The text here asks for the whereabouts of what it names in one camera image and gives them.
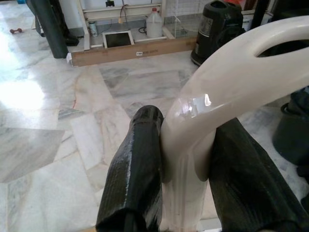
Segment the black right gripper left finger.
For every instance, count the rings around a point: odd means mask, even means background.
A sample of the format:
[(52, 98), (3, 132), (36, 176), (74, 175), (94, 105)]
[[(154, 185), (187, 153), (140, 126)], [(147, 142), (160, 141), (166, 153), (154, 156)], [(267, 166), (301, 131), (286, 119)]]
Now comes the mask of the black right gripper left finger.
[(162, 220), (161, 111), (140, 108), (107, 173), (96, 231), (157, 232)]

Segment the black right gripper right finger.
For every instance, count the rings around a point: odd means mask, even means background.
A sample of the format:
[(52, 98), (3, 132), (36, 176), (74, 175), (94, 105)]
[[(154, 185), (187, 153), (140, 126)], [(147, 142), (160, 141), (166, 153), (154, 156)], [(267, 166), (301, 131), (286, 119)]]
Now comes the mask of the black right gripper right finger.
[(209, 181), (224, 232), (306, 232), (309, 216), (238, 119), (217, 128)]

